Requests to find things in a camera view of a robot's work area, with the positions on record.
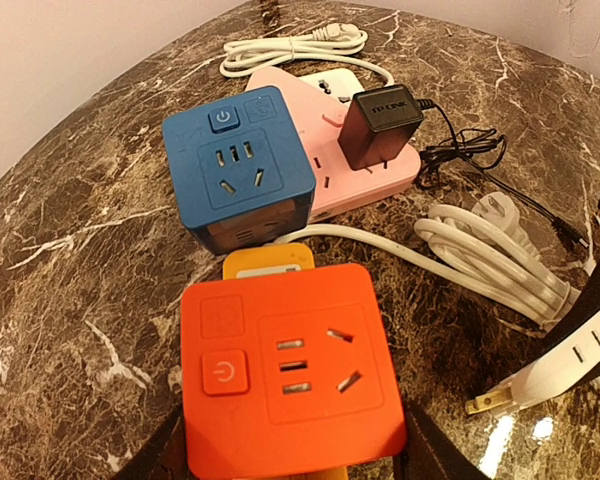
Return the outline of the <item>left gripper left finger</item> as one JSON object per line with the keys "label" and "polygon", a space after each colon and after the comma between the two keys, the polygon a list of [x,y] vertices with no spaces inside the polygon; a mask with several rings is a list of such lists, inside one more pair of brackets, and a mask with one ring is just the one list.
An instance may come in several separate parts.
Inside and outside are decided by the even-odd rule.
{"label": "left gripper left finger", "polygon": [[184,479],[185,432],[182,414],[170,415],[115,479]]}

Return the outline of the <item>white two-pin adapter plug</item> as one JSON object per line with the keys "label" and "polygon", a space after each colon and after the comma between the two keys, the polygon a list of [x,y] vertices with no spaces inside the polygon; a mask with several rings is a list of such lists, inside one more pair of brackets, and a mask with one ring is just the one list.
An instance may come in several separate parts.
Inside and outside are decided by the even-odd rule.
{"label": "white two-pin adapter plug", "polygon": [[560,396],[600,363],[600,311],[566,339],[489,392],[465,403],[469,415],[506,415]]}

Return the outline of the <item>red cube socket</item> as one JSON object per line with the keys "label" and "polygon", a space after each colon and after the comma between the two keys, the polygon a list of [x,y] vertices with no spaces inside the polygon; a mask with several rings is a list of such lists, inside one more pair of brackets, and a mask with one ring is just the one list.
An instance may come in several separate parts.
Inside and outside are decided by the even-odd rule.
{"label": "red cube socket", "polygon": [[405,446],[383,321],[359,264],[188,288],[181,363],[188,465],[199,478],[293,475]]}

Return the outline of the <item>orange power strip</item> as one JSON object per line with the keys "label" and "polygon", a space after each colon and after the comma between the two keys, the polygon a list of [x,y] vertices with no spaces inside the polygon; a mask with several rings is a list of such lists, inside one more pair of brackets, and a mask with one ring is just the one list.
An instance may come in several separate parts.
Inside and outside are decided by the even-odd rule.
{"label": "orange power strip", "polygon": [[276,275],[314,268],[313,253],[306,245],[266,245],[230,253],[223,262],[223,279]]}

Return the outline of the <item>blue cube socket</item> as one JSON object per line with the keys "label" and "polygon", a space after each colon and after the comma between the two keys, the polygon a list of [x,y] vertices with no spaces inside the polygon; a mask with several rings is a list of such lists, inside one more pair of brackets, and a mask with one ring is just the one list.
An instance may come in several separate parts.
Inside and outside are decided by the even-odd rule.
{"label": "blue cube socket", "polygon": [[162,136],[181,222],[211,253],[308,224],[316,177],[277,87],[169,116]]}

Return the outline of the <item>black TP-Link adapter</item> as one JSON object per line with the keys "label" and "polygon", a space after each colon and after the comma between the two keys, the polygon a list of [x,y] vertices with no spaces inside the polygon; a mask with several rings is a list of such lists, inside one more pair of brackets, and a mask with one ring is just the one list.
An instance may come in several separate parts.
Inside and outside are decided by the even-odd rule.
{"label": "black TP-Link adapter", "polygon": [[423,120],[421,107],[403,84],[358,92],[338,144],[352,170],[365,169],[395,159]]}

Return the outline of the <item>pink triangular power strip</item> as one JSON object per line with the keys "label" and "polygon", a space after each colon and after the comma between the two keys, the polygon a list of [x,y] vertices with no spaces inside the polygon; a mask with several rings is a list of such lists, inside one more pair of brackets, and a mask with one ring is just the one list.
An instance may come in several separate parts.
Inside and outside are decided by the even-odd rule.
{"label": "pink triangular power strip", "polygon": [[397,158],[352,170],[338,144],[348,105],[277,67],[253,73],[247,90],[275,86],[286,102],[316,177],[312,223],[385,199],[407,189],[421,161],[407,144]]}

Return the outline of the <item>white power strip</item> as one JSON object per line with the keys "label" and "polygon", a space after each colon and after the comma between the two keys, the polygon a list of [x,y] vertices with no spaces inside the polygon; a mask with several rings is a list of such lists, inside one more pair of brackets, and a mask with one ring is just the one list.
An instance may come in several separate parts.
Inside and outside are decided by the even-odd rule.
{"label": "white power strip", "polygon": [[347,68],[308,74],[299,79],[345,105],[351,102],[356,93],[364,91],[357,76]]}

